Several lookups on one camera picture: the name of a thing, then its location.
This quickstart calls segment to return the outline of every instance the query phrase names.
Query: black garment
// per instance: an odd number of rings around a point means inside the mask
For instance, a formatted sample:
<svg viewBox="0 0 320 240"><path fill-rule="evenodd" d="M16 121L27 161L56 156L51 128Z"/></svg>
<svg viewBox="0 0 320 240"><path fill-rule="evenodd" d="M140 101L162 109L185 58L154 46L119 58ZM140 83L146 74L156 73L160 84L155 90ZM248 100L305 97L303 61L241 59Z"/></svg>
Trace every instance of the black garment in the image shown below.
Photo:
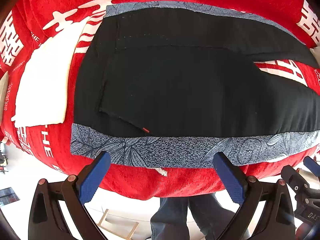
<svg viewBox="0 0 320 240"><path fill-rule="evenodd" d="M206 240L219 237L235 213L222 208L214 194L160 198L160 208L150 220L152 240L188 240L188 206ZM243 240L250 237L248 230Z"/></svg>
<svg viewBox="0 0 320 240"><path fill-rule="evenodd" d="M74 122L115 137L244 137L320 130L320 97L253 61L317 66L264 23L150 8L104 19L80 67Z"/></svg>

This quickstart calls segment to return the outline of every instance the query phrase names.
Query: black pants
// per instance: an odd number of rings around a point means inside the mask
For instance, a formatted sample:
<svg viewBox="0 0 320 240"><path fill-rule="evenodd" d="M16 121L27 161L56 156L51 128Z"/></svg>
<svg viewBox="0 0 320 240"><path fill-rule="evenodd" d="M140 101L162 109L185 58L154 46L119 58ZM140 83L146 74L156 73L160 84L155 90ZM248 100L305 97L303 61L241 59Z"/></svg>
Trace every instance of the black pants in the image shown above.
<svg viewBox="0 0 320 240"><path fill-rule="evenodd" d="M160 208L150 221L152 240L189 240L188 206L206 240L217 239L234 216L219 204L214 194L160 198ZM249 237L247 230L243 240Z"/></svg>

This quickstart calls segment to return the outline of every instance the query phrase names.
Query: blue jeans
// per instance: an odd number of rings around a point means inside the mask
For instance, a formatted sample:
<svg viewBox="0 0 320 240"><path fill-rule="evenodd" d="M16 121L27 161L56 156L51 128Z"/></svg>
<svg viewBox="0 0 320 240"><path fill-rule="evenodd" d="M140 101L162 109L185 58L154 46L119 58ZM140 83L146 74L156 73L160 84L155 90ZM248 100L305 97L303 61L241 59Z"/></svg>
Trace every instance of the blue jeans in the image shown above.
<svg viewBox="0 0 320 240"><path fill-rule="evenodd" d="M190 240L187 227L188 206L206 240L217 239L235 214L224 209L214 194L160 198L160 208L150 220L151 239ZM247 230L243 240L249 237Z"/></svg>

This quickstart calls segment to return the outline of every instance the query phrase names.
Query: wooden frame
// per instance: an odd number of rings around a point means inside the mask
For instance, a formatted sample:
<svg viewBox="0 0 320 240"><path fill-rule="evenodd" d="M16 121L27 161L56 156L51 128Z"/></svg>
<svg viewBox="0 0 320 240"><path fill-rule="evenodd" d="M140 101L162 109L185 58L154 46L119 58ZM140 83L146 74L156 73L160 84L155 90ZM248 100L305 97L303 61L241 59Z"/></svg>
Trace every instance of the wooden frame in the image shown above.
<svg viewBox="0 0 320 240"><path fill-rule="evenodd" d="M97 223L97 226L100 227L100 228L102 228L102 229L104 229L104 230L106 230L106 231L108 231L109 233L112 233L112 234L115 235L115 236L119 236L119 237L122 238L122 239L132 240L131 237L132 237L132 235L134 234L135 230L137 229L137 226L139 225L139 222L135 222L133 228L131 229L130 233L129 233L127 236L121 236L121 235L119 235L119 234L117 234L117 233L115 233L115 232L112 232L111 230L105 228L105 227L102 225L102 222L106 220L106 217L107 217L107 215L108 215L108 212L109 212L109 210L106 209L105 212L103 213L103 215L102 215L99 223Z"/></svg>

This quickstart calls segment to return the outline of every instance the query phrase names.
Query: white floor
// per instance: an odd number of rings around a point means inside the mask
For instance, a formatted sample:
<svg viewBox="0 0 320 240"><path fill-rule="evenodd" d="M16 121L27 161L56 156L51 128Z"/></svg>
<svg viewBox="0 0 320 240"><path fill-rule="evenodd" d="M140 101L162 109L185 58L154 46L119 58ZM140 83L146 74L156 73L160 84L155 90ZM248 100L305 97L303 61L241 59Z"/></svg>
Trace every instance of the white floor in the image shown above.
<svg viewBox="0 0 320 240"><path fill-rule="evenodd" d="M6 154L8 156L9 172L5 175L0 174L0 189L12 187L20 200L3 206L1 209L21 240L27 240L30 207L37 182L41 178L46 178L49 182L62 181L66 179L67 175L46 166L33 156L15 148L15 146L11 145L10 147L7 147ZM280 176L270 177L265 178L262 181L276 182L279 178ZM294 193L291 189L289 190L292 194L292 205L295 209L296 201L294 200ZM216 196L224 208L236 212L239 205L231 201L225 190L218 192ZM144 240L151 234L149 221L152 215L159 208L159 198L153 197L147 201L141 201L126 198L117 193L99 188L92 201L85 204L85 206L96 223L99 222L103 212L106 209L109 209L106 219L107 221L104 221L103 225L109 230L112 230L122 236L126 236L131 231L131 228L136 221L139 222L132 239ZM260 214L262 213L263 206L263 203L259 204L249 226L250 232L253 232ZM64 202L61 203L61 208L73 236L82 240L70 215L68 214L68 209ZM296 226L299 226L300 224L301 222L296 220ZM190 211L188 211L187 225L190 231L190 240L200 240L203 238L203 235L194 222ZM121 239L111 235L103 229L102 231L109 240Z"/></svg>

